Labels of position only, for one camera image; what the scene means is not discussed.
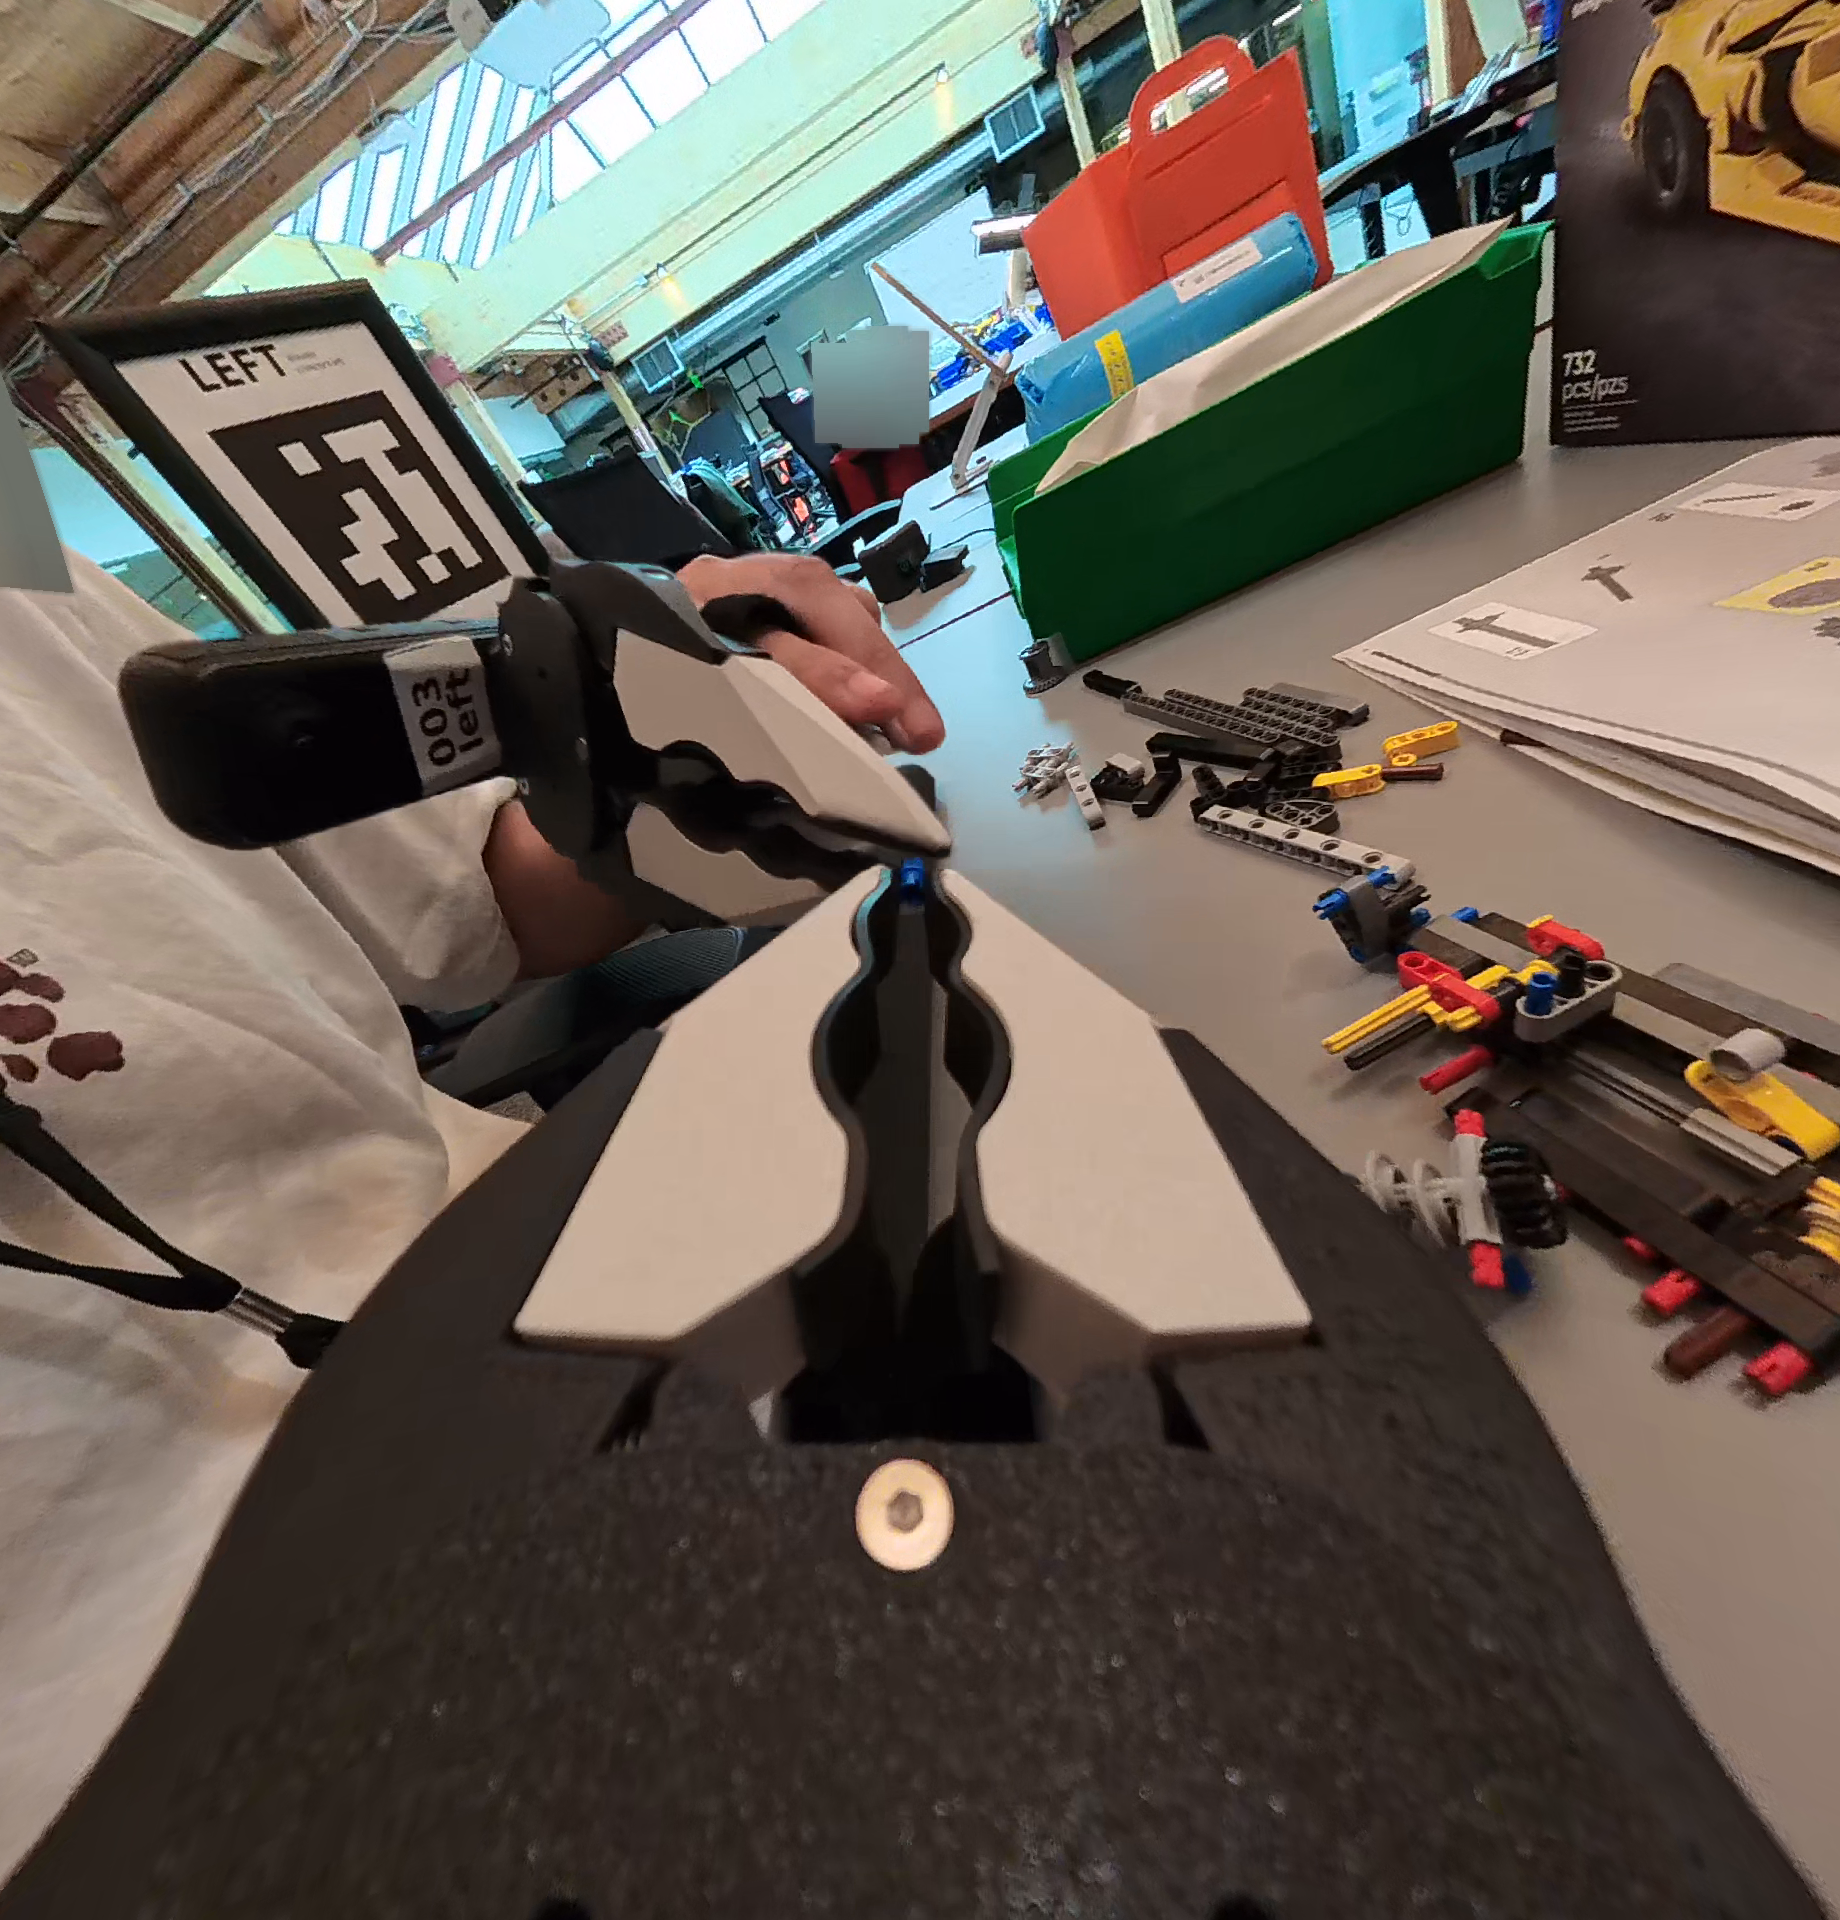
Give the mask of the small black device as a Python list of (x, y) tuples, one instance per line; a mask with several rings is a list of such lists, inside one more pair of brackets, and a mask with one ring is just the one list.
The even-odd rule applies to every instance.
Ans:
[(958, 584), (968, 561), (965, 542), (936, 546), (917, 520), (892, 525), (857, 549), (858, 578), (883, 607)]

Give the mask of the black lego beam pile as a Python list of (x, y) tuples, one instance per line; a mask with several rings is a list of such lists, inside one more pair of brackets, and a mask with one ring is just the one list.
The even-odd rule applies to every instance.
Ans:
[(1115, 772), (1108, 788), (1124, 804), (1159, 800), (1160, 767), (1196, 776), (1197, 797), (1263, 815), (1269, 820), (1336, 829), (1336, 808), (1321, 788), (1321, 776), (1343, 772), (1341, 735), (1369, 721), (1365, 700), (1297, 686), (1249, 688), (1238, 703), (1190, 691), (1148, 691), (1099, 668), (1082, 673), (1082, 686), (1145, 723), (1140, 764), (1148, 770), (1143, 794), (1128, 784), (1131, 772)]

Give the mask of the lego chassis assembly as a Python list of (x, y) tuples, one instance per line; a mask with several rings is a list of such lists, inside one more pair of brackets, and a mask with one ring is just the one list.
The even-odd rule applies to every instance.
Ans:
[(1409, 884), (1334, 881), (1312, 917), (1397, 993), (1324, 1040), (1348, 1073), (1444, 1043), (1417, 1080), (1546, 1162), (1638, 1269), (1694, 1381), (1728, 1356), (1762, 1401), (1840, 1374), (1840, 1020), (1688, 967), (1635, 973), (1552, 915), (1430, 915)]

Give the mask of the grey lego shock absorber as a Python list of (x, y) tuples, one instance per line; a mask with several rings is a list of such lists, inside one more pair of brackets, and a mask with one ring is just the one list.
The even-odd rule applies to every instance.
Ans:
[(1456, 1253), (1475, 1289), (1528, 1292), (1525, 1255), (1568, 1240), (1563, 1199), (1546, 1162), (1525, 1142), (1492, 1138), (1471, 1113), (1459, 1117), (1448, 1154), (1448, 1170), (1370, 1156), (1365, 1195), (1414, 1236)]

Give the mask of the blue foam roll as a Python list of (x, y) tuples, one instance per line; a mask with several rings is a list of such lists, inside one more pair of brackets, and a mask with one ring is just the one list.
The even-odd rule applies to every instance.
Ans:
[(1306, 227), (1293, 213), (1275, 214), (1099, 323), (1066, 335), (1016, 376), (1027, 435), (1050, 435), (1089, 418), (1143, 380), (1304, 299), (1317, 278), (1319, 259)]

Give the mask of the light grey lego beam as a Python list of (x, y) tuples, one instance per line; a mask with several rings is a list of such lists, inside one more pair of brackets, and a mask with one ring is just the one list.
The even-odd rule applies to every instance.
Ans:
[(1289, 859), (1336, 881), (1409, 884), (1417, 872), (1407, 857), (1242, 808), (1211, 804), (1193, 818), (1196, 827), (1211, 839)]

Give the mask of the light grey lego axle pieces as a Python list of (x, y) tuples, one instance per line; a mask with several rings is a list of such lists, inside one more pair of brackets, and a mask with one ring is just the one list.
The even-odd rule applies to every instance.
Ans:
[(1086, 774), (1078, 745), (1070, 741), (1050, 741), (1027, 753), (1010, 784), (1010, 794), (1021, 804), (1066, 797), (1089, 832), (1104, 829), (1104, 815), (1095, 783)]

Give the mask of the orange carry bag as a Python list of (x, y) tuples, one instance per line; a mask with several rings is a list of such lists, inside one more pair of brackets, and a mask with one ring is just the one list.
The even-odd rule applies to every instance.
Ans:
[(1299, 55), (1255, 65), (1213, 36), (1133, 99), (1124, 141), (1086, 164), (1025, 229), (1055, 333), (1069, 341), (1126, 302), (1207, 270), (1278, 217), (1302, 227), (1314, 285), (1334, 275)]

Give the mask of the black framed marker sign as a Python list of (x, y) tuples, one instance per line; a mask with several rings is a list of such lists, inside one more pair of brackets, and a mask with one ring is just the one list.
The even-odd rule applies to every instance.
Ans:
[(39, 333), (294, 630), (491, 615), (549, 568), (365, 284), (55, 315)]

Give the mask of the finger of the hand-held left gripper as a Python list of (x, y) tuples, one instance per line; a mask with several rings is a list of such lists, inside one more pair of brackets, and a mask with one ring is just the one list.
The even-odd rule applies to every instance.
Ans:
[(703, 750), (657, 757), (631, 808), (633, 878), (707, 921), (790, 921), (858, 872), (923, 854), (890, 827), (817, 817), (778, 780), (736, 779)]
[(639, 745), (703, 750), (732, 780), (774, 786), (813, 826), (949, 854), (932, 806), (798, 679), (765, 651), (704, 638), (686, 649), (619, 629), (617, 696)]

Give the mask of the lego instruction booklet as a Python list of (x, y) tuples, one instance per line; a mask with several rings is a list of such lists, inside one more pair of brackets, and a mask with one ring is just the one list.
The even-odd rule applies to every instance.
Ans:
[(1752, 452), (1339, 663), (1840, 876), (1840, 435)]

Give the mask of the lego set box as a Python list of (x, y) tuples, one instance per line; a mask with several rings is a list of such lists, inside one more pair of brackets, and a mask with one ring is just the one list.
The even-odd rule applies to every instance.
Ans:
[(1558, 30), (1562, 445), (1840, 435), (1840, 2)]

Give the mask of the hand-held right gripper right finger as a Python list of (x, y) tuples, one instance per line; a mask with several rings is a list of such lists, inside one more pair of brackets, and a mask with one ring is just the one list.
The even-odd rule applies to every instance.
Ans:
[(1052, 1403), (1159, 1361), (1312, 1330), (1156, 1023), (965, 876), (945, 949), (934, 1145), (989, 1333)]

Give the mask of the green plastic bin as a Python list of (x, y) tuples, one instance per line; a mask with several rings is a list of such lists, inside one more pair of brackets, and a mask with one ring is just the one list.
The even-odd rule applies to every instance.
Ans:
[(1072, 663), (1417, 510), (1525, 450), (1543, 256), (1481, 266), (1037, 498), (1088, 420), (992, 467), (1031, 636)]

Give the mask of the person's left hand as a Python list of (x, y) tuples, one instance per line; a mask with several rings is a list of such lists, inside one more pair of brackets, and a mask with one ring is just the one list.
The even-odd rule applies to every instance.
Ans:
[(945, 741), (934, 700), (884, 633), (880, 605), (812, 555), (696, 558), (676, 573), (707, 607), (759, 598), (785, 610), (784, 629), (754, 629), (752, 643), (797, 677), (853, 728), (871, 728), (907, 754)]

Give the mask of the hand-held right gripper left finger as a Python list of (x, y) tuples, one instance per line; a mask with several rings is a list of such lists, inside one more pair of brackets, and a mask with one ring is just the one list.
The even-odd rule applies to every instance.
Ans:
[(802, 1370), (789, 1273), (837, 1230), (850, 1157), (813, 1038), (884, 876), (850, 878), (662, 1026), (516, 1313), (522, 1345), (678, 1361), (748, 1403)]

